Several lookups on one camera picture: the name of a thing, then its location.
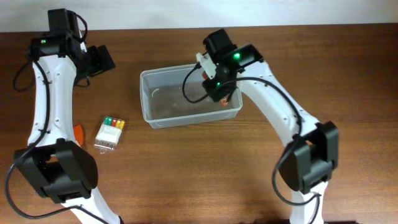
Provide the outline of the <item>orange socket bit rail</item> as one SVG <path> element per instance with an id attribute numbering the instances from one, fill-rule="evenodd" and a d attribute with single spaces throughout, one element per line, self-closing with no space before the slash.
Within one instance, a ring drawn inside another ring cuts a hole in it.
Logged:
<path id="1" fill-rule="evenodd" d="M 211 79 L 206 72 L 202 73 L 202 87 L 206 94 L 214 101 L 226 106 L 231 100 L 234 89 L 230 84 L 226 84 L 226 80 L 214 77 Z"/>

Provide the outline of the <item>clear plastic storage container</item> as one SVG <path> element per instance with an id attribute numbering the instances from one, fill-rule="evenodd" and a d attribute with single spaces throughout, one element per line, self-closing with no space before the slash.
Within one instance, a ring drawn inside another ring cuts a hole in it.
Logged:
<path id="1" fill-rule="evenodd" d="M 243 107 L 241 92 L 235 90 L 227 105 L 205 98 L 188 102 L 182 85 L 194 64 L 143 71 L 140 75 L 141 108 L 153 129 L 184 126 L 235 118 Z"/>

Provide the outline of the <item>clear box of coloured bits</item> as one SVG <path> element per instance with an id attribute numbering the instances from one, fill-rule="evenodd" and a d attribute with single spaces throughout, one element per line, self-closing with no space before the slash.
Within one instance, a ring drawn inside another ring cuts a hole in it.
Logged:
<path id="1" fill-rule="evenodd" d="M 101 154 L 114 151 L 118 145 L 125 120 L 106 116 L 95 137 L 94 147 L 99 149 Z"/>

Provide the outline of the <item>orange scraper with wooden handle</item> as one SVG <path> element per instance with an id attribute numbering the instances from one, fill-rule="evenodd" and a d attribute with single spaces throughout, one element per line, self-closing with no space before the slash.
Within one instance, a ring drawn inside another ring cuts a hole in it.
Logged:
<path id="1" fill-rule="evenodd" d="M 79 146 L 84 145 L 85 141 L 85 135 L 84 135 L 84 130 L 83 126 L 81 124 L 77 124 L 73 127 L 73 132 L 75 136 L 75 140 L 77 141 Z"/>

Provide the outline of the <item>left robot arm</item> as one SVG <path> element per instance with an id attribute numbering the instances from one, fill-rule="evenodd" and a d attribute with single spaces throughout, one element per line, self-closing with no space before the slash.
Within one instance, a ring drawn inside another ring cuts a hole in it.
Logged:
<path id="1" fill-rule="evenodd" d="M 76 140 L 72 121 L 73 87 L 113 69 L 114 62 L 105 46 L 86 47 L 77 13 L 52 9 L 48 19 L 49 31 L 32 39 L 27 55 L 35 75 L 34 122 L 12 168 L 82 223 L 121 223 L 99 192 L 96 161 Z"/>

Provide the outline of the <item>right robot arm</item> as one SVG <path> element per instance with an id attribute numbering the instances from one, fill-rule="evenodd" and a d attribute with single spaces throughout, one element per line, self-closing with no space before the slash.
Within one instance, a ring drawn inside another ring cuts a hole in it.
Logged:
<path id="1" fill-rule="evenodd" d="M 204 70 L 203 88 L 214 102 L 227 103 L 244 93 L 270 122 L 284 151 L 272 171 L 272 188 L 292 206 L 290 223 L 323 223 L 323 197 L 338 166 L 338 128 L 305 111 L 279 83 L 252 44 L 238 47 L 224 29 L 204 40 L 206 52 L 196 55 Z"/>

